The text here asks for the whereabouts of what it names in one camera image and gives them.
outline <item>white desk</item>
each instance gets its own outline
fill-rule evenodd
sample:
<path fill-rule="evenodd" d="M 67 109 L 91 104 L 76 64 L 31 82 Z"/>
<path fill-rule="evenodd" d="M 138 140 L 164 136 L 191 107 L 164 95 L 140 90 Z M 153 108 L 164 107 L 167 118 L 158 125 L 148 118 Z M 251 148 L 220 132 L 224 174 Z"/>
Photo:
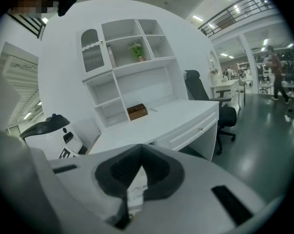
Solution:
<path fill-rule="evenodd" d="M 219 93 L 216 93 L 216 91 L 218 91 L 218 90 L 230 89 L 231 98 L 233 98 L 234 93 L 238 91 L 238 106 L 239 106 L 239 108 L 241 107 L 240 106 L 240 89 L 239 89 L 239 80 L 238 79 L 228 80 L 226 82 L 220 83 L 219 85 L 211 86 L 211 88 L 213 89 L 214 98 L 217 98 L 217 95 L 219 95 Z"/>
<path fill-rule="evenodd" d="M 193 142 L 191 147 L 211 160 L 218 119 L 218 102 L 176 100 L 149 110 L 147 116 L 104 132 L 89 154 L 150 143 L 178 151 Z"/>

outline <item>white shelving unit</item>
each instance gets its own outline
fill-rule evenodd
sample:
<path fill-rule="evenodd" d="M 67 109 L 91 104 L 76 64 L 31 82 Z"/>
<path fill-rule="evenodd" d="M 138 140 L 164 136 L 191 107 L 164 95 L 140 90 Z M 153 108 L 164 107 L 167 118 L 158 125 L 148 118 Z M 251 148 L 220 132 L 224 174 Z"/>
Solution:
<path fill-rule="evenodd" d="M 85 37 L 91 36 L 90 32 L 94 33 L 94 30 L 100 36 L 98 39 Z M 85 32 L 80 32 L 77 37 L 78 56 L 85 57 L 81 53 L 88 51 L 89 55 L 94 52 L 92 48 L 99 46 L 102 60 L 96 61 L 103 61 L 105 66 L 96 68 L 96 72 L 85 72 L 86 65 L 90 64 L 86 64 L 83 58 L 78 59 L 79 66 L 82 66 L 82 82 L 102 132 L 129 122 L 127 108 L 131 106 L 143 103 L 151 113 L 151 109 L 171 101 L 188 100 L 182 72 L 156 20 L 107 22 Z M 134 42 L 142 45 L 145 61 L 139 62 L 129 49 Z M 111 48 L 115 68 L 112 68 L 107 47 Z"/>

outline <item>black office chair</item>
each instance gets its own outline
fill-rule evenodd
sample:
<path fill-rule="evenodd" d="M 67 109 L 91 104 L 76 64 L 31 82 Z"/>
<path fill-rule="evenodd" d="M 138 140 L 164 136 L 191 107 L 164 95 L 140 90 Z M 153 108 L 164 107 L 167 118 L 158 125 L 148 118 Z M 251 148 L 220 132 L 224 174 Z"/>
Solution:
<path fill-rule="evenodd" d="M 222 144 L 221 144 L 221 138 L 220 135 L 228 135 L 232 136 L 231 140 L 235 141 L 236 135 L 225 132 L 222 130 L 224 127 L 232 127 L 237 122 L 237 113 L 236 110 L 233 107 L 222 107 L 223 102 L 231 101 L 231 98 L 224 98 L 224 93 L 229 92 L 230 89 L 227 90 L 219 90 L 216 91 L 217 93 L 220 93 L 220 98 L 210 99 L 207 93 L 205 92 L 205 89 L 203 87 L 203 84 L 200 80 L 200 74 L 197 70 L 186 70 L 186 87 L 191 93 L 192 97 L 195 100 L 210 100 L 210 101 L 219 101 L 220 102 L 220 118 L 218 121 L 218 129 L 217 129 L 217 135 L 216 139 L 219 143 L 220 150 L 217 152 L 218 155 L 222 153 Z"/>

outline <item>desk drawer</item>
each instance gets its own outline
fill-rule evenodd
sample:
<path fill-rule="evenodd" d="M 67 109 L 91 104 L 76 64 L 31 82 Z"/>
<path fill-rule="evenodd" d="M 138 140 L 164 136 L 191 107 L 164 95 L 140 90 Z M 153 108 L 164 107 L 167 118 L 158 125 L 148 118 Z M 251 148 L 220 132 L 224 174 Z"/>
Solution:
<path fill-rule="evenodd" d="M 197 119 L 188 126 L 182 127 L 181 129 L 156 141 L 156 144 L 160 147 L 178 151 L 202 135 L 216 122 L 217 114 L 216 112 L 213 112 L 208 117 L 205 117 L 204 119 Z"/>

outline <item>black and white object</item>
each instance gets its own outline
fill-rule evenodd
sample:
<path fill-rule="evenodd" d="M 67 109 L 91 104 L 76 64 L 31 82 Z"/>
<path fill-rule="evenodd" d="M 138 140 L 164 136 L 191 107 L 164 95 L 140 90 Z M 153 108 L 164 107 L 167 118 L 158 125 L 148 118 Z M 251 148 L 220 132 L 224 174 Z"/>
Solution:
<path fill-rule="evenodd" d="M 87 150 L 62 115 L 31 126 L 20 137 L 29 147 L 43 150 L 48 160 L 84 155 Z"/>

